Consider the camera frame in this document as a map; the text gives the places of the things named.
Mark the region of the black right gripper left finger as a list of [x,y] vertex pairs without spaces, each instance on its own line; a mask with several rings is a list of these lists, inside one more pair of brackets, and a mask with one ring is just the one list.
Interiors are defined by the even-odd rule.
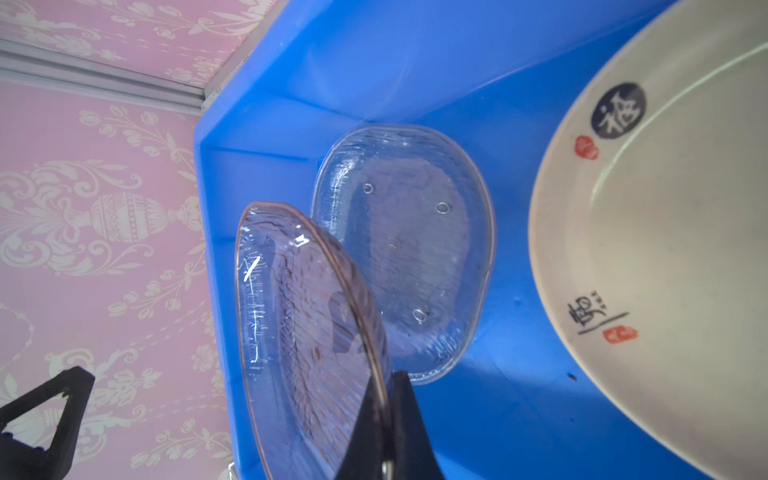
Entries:
[[336,480],[383,480],[391,473],[391,411],[369,383]]

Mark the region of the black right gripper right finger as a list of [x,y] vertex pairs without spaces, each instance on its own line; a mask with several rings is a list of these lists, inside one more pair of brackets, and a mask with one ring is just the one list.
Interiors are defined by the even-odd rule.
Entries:
[[444,480],[408,374],[395,372],[390,396],[393,478]]

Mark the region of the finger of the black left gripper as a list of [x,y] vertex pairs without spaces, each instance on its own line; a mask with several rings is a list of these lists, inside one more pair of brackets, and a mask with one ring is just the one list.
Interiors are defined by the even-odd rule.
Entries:
[[22,393],[1,378],[1,477],[63,479],[70,472],[95,377],[81,367]]

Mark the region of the pink glass plate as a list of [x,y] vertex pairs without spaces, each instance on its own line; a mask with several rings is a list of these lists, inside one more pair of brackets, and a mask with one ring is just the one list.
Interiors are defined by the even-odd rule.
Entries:
[[240,358],[270,479],[331,479],[392,365],[373,293],[341,243],[295,207],[256,201],[238,227]]

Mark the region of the clear glass plate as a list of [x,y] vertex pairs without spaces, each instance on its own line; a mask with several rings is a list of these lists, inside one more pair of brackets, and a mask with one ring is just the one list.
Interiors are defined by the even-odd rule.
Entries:
[[427,127],[360,126],[324,158],[311,215],[370,287],[394,368],[416,385],[453,369],[474,339],[496,252],[491,196],[470,156]]

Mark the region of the cream plate with calligraphy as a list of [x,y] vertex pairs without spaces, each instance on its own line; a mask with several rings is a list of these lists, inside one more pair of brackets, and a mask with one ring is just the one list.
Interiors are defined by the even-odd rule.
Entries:
[[717,479],[767,475],[767,5],[679,1],[590,81],[535,182],[533,275],[577,363]]

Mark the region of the blue plastic bin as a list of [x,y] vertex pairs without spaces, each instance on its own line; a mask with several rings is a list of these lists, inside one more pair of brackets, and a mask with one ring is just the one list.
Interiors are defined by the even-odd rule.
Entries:
[[546,147],[600,68],[663,1],[292,1],[195,130],[218,349],[237,472],[265,472],[239,351],[235,236],[245,207],[308,211],[323,157],[362,123],[426,126],[479,167],[498,244],[471,347],[416,388],[449,479],[698,479],[617,409],[540,302],[528,213]]

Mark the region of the left aluminium corner post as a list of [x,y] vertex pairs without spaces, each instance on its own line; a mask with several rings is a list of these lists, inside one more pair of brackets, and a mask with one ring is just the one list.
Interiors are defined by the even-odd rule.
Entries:
[[22,43],[1,41],[1,79],[60,92],[201,115],[203,88]]

